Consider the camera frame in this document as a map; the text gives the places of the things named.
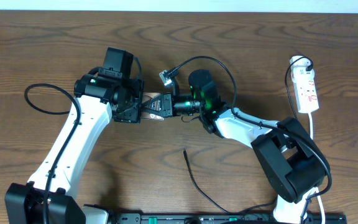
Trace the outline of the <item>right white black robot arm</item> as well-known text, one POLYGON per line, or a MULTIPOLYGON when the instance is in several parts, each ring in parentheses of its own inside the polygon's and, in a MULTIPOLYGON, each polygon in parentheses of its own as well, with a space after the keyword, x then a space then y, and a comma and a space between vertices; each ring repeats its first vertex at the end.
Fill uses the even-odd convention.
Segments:
POLYGON ((331 178, 330 167, 317 145, 295 118, 267 121, 243 113, 221 100, 208 70, 190 73, 191 93, 177 93, 178 83, 166 72, 160 77, 173 93, 160 93, 142 104, 142 111, 162 118, 198 115, 209 133, 239 141, 254 150, 278 198, 273 217, 278 222, 304 223, 318 186, 331 178))

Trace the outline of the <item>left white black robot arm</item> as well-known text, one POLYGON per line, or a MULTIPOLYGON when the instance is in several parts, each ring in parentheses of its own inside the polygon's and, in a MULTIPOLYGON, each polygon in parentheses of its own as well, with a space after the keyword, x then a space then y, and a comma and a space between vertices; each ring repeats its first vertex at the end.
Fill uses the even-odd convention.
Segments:
POLYGON ((5 195, 9 223, 111 223, 95 205, 79 206, 80 179, 103 129, 111 122, 139 123, 144 81, 86 74, 77 80, 67 120, 50 152, 25 185, 5 195))

